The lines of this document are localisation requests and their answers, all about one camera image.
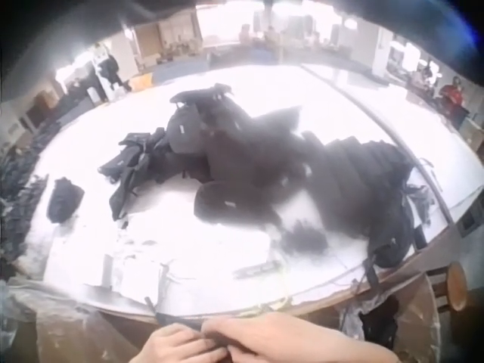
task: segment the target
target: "ceiling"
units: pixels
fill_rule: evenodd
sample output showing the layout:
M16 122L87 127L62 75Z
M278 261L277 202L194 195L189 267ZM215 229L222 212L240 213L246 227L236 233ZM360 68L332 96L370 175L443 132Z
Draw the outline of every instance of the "ceiling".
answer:
M320 1L400 33L462 76L484 85L482 30L477 29L472 8L465 6L470 1L458 2L460 13L442 0ZM2 100L22 95L47 71L71 63L93 42L123 25L150 23L191 5L195 0L4 0Z

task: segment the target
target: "red shirt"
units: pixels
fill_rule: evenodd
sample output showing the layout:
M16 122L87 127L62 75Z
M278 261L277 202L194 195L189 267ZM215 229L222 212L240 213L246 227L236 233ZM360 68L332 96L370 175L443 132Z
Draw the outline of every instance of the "red shirt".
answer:
M454 85L444 85L440 90L440 94L450 98L450 100L459 106L462 105L462 93L458 87Z

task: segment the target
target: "wooden chair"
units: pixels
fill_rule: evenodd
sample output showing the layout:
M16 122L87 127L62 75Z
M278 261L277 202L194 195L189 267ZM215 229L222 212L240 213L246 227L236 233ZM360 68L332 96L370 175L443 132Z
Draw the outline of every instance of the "wooden chair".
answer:
M430 270L427 275L430 277L445 275L444 281L432 285L436 299L444 296L447 298L447 303L438 308L439 313L449 310L460 312L465 309L467 305L467 281L459 262Z

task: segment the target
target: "clear plastic bag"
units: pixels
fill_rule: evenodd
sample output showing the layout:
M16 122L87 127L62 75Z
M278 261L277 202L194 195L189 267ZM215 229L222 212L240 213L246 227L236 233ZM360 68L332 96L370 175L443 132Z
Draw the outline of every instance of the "clear plastic bag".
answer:
M36 322L40 363L126 363L138 353L98 311L42 282L12 278L5 301L2 317Z
M417 275L368 300L355 300L340 312L346 314L342 331L364 340L359 313L369 313L393 295L399 301L398 330L393 351L401 361L437 362L440 356L440 322L432 285L426 275Z

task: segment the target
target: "hand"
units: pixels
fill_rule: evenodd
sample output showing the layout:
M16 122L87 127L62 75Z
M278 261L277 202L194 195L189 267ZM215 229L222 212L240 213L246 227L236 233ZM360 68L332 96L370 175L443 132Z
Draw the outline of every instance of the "hand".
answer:
M215 347L215 342L201 333L172 324L153 332L130 363L216 363L228 352Z
M235 347L229 347L234 363L331 361L331 351L345 349L344 342L347 339L339 331L319 327L278 312L257 318L209 320L203 324L202 332L208 335L224 335L255 353L244 353Z
M398 361L395 354L381 346L278 312L257 318L208 320L202 326L202 333L221 334L250 351L229 346L234 363Z

